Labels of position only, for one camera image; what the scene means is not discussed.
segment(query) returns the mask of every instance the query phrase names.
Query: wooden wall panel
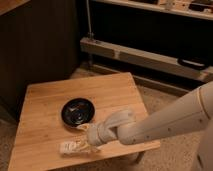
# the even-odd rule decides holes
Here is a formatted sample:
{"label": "wooden wall panel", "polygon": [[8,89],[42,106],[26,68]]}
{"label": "wooden wall panel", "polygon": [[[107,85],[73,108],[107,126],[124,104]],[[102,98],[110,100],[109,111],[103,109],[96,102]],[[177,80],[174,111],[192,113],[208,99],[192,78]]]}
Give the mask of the wooden wall panel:
{"label": "wooden wall panel", "polygon": [[31,0],[0,16],[0,99],[18,118],[30,83],[69,77],[78,65],[75,1]]}

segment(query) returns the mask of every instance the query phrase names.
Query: black bowl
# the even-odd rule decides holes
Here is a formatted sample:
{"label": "black bowl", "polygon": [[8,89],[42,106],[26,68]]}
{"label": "black bowl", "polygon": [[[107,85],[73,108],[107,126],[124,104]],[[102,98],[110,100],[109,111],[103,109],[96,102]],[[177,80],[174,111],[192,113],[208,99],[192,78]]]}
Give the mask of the black bowl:
{"label": "black bowl", "polygon": [[95,108],[87,99],[77,98],[67,102],[61,112],[62,120],[71,127],[88,123],[95,113]]}

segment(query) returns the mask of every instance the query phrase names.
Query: gray floor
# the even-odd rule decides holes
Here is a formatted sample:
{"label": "gray floor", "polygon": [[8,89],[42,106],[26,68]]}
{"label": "gray floor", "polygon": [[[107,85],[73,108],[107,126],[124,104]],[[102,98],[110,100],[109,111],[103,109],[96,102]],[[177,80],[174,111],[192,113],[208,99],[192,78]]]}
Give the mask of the gray floor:
{"label": "gray floor", "polygon": [[[83,69],[77,69],[71,79],[95,76],[96,73]],[[138,86],[148,112],[169,105],[178,97],[160,92],[154,89]],[[6,171],[10,158],[12,144],[16,133],[16,126],[0,120],[0,171]],[[192,164],[193,156],[198,147],[202,132],[166,138],[161,140],[161,147],[147,151],[142,161],[132,165],[135,154],[112,158],[104,161],[93,162],[72,168],[64,168],[64,171],[188,171]]]}

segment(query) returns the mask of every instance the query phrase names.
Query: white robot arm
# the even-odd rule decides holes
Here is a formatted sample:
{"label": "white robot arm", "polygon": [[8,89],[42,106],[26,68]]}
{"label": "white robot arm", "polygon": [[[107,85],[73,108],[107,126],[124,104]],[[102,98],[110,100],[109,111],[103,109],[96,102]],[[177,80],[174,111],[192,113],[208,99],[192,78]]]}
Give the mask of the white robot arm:
{"label": "white robot arm", "polygon": [[209,143],[213,143],[213,122],[210,122],[212,116],[213,82],[210,82],[139,122],[135,121],[131,110],[116,112],[104,122],[91,124],[87,131],[87,140],[93,146],[114,140],[131,145],[206,129],[209,125],[206,130],[208,134],[204,135],[193,169],[213,170],[211,158],[208,158],[209,155],[213,157],[213,153],[209,151]]}

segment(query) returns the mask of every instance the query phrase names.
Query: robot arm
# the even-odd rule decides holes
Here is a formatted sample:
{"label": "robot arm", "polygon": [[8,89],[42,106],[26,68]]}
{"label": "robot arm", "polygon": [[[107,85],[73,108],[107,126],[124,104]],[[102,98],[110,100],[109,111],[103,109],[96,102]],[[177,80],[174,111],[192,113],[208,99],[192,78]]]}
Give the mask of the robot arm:
{"label": "robot arm", "polygon": [[131,110],[109,116],[104,122],[91,124],[88,143],[100,146],[119,140],[131,145],[205,129],[213,115],[213,82],[181,97],[168,107],[136,122]]}

